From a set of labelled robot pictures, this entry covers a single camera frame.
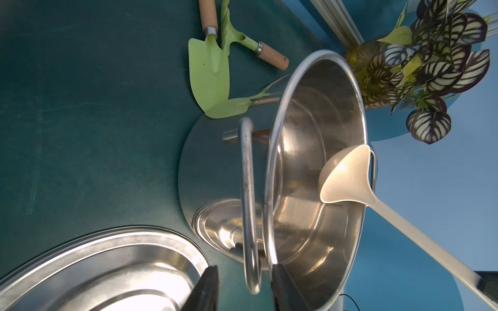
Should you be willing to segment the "right aluminium frame post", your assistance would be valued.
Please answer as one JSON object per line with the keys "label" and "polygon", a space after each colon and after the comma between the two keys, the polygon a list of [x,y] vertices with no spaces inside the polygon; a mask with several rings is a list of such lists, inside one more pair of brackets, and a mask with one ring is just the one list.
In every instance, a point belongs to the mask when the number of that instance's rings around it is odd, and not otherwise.
{"label": "right aluminium frame post", "polygon": [[311,3],[347,49],[365,42],[343,1],[311,0]]}

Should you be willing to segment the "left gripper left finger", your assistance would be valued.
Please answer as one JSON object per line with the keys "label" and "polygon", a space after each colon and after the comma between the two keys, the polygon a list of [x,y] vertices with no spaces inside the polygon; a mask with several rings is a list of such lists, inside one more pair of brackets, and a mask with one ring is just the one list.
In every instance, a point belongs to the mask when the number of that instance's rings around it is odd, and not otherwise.
{"label": "left gripper left finger", "polygon": [[219,309],[219,270],[205,269],[181,311],[217,311]]}

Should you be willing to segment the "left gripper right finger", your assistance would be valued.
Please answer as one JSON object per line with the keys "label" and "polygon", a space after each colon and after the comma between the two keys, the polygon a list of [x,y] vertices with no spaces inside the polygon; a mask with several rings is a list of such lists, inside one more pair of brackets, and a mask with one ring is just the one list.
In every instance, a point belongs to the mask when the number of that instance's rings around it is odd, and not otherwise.
{"label": "left gripper right finger", "polygon": [[271,288],[275,310],[311,310],[284,265],[274,264],[272,266],[271,278]]}

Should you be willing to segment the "stainless steel pot lid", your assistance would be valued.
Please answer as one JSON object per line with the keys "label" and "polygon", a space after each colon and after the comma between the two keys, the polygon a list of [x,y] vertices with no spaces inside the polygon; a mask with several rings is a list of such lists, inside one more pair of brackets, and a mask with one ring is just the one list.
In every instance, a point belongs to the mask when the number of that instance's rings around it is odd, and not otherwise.
{"label": "stainless steel pot lid", "polygon": [[54,247],[1,279],[2,310],[180,310],[209,266],[189,238],[150,225]]}

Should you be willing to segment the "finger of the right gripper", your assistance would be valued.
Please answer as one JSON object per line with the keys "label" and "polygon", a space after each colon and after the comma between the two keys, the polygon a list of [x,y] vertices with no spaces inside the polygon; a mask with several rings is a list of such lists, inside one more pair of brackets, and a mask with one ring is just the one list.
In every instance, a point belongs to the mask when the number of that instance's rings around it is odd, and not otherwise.
{"label": "finger of the right gripper", "polygon": [[477,289],[498,303],[498,272],[477,272],[477,274],[481,277]]}

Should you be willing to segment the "beige plastic ladle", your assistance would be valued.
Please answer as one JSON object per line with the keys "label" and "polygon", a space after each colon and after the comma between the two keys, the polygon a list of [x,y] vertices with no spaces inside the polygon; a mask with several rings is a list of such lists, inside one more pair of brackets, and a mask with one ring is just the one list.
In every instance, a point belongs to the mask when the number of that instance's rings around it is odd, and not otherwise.
{"label": "beige plastic ladle", "polygon": [[357,145],[341,150],[330,158],[319,176],[320,200],[323,203],[357,202],[370,207],[466,285],[490,308],[497,310],[497,303],[477,289],[481,278],[477,272],[375,196],[369,182],[371,153],[368,145]]}

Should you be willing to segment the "potted plant with striped leaves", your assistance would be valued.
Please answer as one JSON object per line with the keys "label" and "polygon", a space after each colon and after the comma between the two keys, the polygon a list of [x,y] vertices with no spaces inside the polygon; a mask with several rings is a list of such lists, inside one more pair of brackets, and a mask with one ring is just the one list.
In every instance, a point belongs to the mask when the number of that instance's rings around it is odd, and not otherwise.
{"label": "potted plant with striped leaves", "polygon": [[488,20],[469,12],[473,1],[420,1],[417,18],[405,13],[386,36],[348,49],[344,55],[366,108],[412,108],[406,127],[415,140],[432,145],[451,131],[446,97],[475,87],[491,65]]}

